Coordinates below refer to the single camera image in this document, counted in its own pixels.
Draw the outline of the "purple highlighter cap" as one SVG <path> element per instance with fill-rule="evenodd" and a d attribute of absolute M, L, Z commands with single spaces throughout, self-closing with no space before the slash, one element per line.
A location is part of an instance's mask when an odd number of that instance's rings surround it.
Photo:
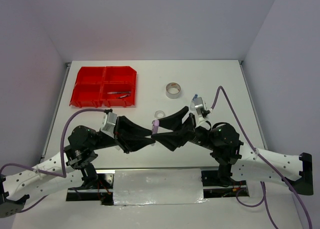
<path fill-rule="evenodd" d="M 158 119 L 152 122 L 152 134 L 157 134 L 160 126 L 160 121 Z"/>

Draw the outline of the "teal ink pen refill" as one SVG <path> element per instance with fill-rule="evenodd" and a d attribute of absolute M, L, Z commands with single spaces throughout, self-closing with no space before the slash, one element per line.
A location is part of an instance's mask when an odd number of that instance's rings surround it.
<path fill-rule="evenodd" d="M 108 95 L 120 95 L 120 94 L 130 94 L 131 91 L 109 91 Z"/>

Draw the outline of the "pink highlighter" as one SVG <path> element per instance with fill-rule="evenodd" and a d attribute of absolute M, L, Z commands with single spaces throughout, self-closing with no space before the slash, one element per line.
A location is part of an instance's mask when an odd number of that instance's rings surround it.
<path fill-rule="evenodd" d="M 154 146 L 154 145 L 156 144 L 156 142 L 157 142 L 157 141 L 155 140 L 155 135 L 156 135 L 156 134 L 157 134 L 157 133 L 152 133 L 152 135 L 151 135 L 151 137 L 150 137 L 150 138 L 152 139 L 152 142 L 153 142 L 153 143 L 151 144 L 151 146 Z"/>

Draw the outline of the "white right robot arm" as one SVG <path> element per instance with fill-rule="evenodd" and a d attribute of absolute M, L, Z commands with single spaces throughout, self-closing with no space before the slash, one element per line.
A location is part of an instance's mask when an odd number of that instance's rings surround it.
<path fill-rule="evenodd" d="M 184 107 L 170 116 L 155 120 L 152 139 L 170 151 L 192 143 L 210 150 L 218 163 L 215 180 L 222 186 L 239 185 L 243 181 L 261 181 L 288 186 L 299 195 L 312 196 L 312 155 L 287 155 L 252 148 L 240 140 L 240 134 L 227 122 L 209 129 L 196 125 L 196 117 Z"/>

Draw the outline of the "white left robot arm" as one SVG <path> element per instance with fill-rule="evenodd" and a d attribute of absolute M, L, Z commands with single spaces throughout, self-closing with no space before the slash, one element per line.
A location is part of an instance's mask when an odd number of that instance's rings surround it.
<path fill-rule="evenodd" d="M 0 216 L 6 218 L 26 212 L 25 205 L 37 205 L 49 194 L 84 187 L 91 189 L 100 183 L 92 162 L 99 149 L 119 146 L 124 153 L 136 152 L 155 143 L 149 129 L 138 126 L 125 116 L 105 122 L 96 131 L 77 126 L 68 137 L 68 145 L 60 152 L 33 166 L 23 166 L 22 172 L 0 179 Z"/>

